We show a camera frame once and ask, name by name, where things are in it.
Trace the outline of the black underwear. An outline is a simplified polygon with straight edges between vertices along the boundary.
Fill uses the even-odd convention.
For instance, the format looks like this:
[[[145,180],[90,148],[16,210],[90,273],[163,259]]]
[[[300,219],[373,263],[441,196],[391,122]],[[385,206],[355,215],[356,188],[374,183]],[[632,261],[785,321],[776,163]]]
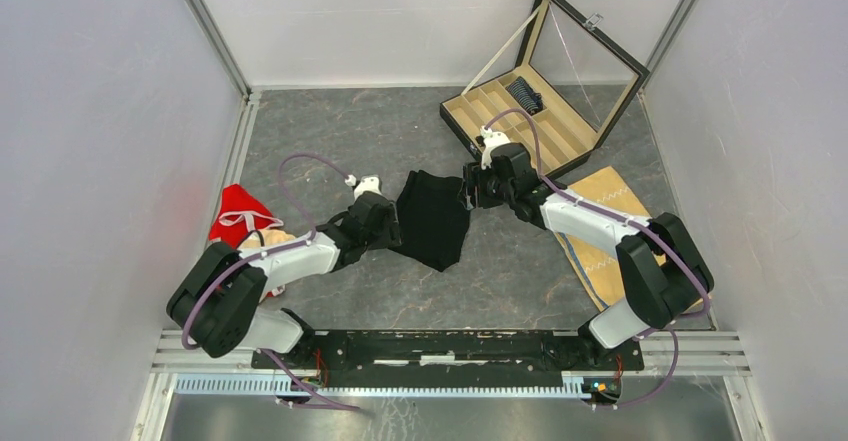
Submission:
[[[391,250],[439,272],[458,263],[470,225],[462,189],[459,177],[409,172],[396,201],[401,244]]]

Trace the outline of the blue striped boxer shorts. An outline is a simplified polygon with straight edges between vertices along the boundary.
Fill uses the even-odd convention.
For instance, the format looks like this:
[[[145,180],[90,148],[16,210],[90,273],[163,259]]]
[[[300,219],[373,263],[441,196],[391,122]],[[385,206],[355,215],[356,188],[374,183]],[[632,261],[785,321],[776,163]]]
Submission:
[[[519,106],[530,115],[535,115],[544,109],[540,93],[521,76],[506,86],[506,91],[516,100]]]

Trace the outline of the black compartment box glass lid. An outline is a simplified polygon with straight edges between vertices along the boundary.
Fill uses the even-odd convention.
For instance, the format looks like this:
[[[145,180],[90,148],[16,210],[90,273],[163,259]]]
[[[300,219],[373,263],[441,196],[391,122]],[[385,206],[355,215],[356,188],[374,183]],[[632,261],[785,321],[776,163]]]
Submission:
[[[534,0],[517,27],[439,112],[476,158],[486,123],[541,157],[548,176],[576,168],[601,146],[649,70],[567,0]]]

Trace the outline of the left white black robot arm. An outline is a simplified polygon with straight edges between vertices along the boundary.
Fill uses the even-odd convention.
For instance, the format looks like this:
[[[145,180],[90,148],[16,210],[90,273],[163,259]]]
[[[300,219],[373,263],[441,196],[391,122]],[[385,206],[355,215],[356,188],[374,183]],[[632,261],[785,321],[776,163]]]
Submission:
[[[290,368],[306,366],[314,342],[305,324],[261,303],[274,290],[343,269],[369,250],[401,243],[393,201],[375,192],[292,241],[240,251],[215,242],[202,253],[166,305],[186,350],[220,358],[236,349],[269,350]]]

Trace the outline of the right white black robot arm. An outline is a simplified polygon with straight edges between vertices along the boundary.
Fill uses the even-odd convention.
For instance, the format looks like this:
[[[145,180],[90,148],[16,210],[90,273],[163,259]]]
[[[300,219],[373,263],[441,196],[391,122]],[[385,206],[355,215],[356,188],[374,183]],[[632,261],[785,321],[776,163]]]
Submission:
[[[637,217],[580,197],[540,175],[524,145],[509,142],[463,167],[469,208],[508,206],[516,217],[541,229],[571,235],[610,255],[618,264],[624,296],[580,329],[580,361],[602,369],[618,346],[709,308],[714,281],[675,215]]]

